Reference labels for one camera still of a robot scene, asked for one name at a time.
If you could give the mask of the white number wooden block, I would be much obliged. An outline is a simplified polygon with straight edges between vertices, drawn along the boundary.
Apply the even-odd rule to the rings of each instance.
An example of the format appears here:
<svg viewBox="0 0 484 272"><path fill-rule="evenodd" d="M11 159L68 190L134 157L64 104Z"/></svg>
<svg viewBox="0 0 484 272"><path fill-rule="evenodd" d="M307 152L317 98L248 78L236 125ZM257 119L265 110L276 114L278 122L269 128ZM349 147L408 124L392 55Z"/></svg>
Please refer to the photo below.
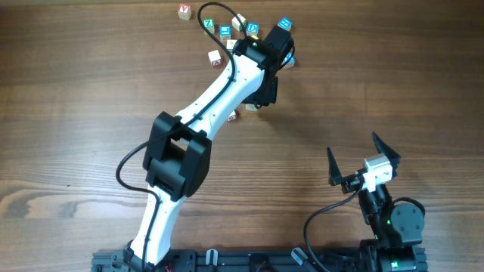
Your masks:
<svg viewBox="0 0 484 272"><path fill-rule="evenodd" d="M237 118L237 111L236 110L233 110L230 115L228 116L227 118L227 121L230 122L230 121L233 121Z"/></svg>

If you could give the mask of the red I wooden block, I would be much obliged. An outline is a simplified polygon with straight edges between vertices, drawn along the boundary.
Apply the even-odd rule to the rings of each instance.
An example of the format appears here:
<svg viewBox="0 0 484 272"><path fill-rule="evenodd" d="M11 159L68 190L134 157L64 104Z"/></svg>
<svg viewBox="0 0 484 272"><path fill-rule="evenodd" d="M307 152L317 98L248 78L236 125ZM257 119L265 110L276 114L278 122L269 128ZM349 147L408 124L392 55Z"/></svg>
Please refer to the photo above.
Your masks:
<svg viewBox="0 0 484 272"><path fill-rule="evenodd" d="M258 108L254 104L247 104L246 105L246 110L248 110L248 111L257 111Z"/></svg>

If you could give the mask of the blue X wooden block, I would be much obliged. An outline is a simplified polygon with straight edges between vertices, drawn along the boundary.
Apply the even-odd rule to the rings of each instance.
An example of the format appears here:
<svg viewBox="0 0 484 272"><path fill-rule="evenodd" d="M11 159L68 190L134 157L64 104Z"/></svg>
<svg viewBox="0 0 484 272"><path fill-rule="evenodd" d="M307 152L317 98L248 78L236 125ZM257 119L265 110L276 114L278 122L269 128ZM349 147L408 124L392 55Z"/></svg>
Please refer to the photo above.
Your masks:
<svg viewBox="0 0 484 272"><path fill-rule="evenodd" d="M295 57L293 56L292 52L289 52L288 55L284 58L284 63L285 63L284 69L294 66Z"/></svg>

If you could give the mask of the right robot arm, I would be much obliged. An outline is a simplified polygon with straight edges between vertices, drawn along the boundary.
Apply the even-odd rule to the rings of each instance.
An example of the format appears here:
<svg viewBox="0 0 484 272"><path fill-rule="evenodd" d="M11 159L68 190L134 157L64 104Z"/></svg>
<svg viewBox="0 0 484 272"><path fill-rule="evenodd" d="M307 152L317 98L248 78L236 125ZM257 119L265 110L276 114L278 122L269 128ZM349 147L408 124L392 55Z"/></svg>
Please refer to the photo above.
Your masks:
<svg viewBox="0 0 484 272"><path fill-rule="evenodd" d="M362 240L355 253L356 271L427 271L423 242L426 211L409 197L393 199L386 184L396 178L401 156L376 134L377 155L363 159L363 167L344 176L331 148L327 148L329 184L344 193L357 193L358 204L374 238Z"/></svg>

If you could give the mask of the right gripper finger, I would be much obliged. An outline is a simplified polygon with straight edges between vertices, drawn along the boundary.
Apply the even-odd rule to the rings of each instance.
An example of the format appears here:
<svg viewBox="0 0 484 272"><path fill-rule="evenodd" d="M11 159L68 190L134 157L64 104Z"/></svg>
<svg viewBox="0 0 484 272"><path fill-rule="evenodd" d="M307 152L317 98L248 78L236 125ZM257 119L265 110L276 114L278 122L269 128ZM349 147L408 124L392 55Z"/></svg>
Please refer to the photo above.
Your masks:
<svg viewBox="0 0 484 272"><path fill-rule="evenodd" d="M401 162L401 156L394 151L389 145L387 145L376 132L372 132L372 140L378 151L378 153L383 153L390 161L391 165L399 165Z"/></svg>
<svg viewBox="0 0 484 272"><path fill-rule="evenodd" d="M337 165L336 159L330 147L327 147L327 158L328 158L328 167L329 167L329 178L328 181L330 184L341 184L342 183L342 175L340 169Z"/></svg>

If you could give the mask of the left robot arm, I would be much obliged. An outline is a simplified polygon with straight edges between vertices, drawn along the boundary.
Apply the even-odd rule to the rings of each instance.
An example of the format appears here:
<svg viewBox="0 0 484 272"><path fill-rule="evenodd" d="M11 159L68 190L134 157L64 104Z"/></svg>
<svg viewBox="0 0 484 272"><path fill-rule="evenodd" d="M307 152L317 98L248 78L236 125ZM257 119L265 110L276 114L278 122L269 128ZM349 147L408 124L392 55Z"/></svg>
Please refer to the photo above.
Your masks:
<svg viewBox="0 0 484 272"><path fill-rule="evenodd" d="M276 73L293 46L279 26L264 39L238 40L222 74L195 102L154 120L143 160L150 195L138 235L123 250L130 270L154 271L163 263L182 204L209 171L213 138L240 104L275 103Z"/></svg>

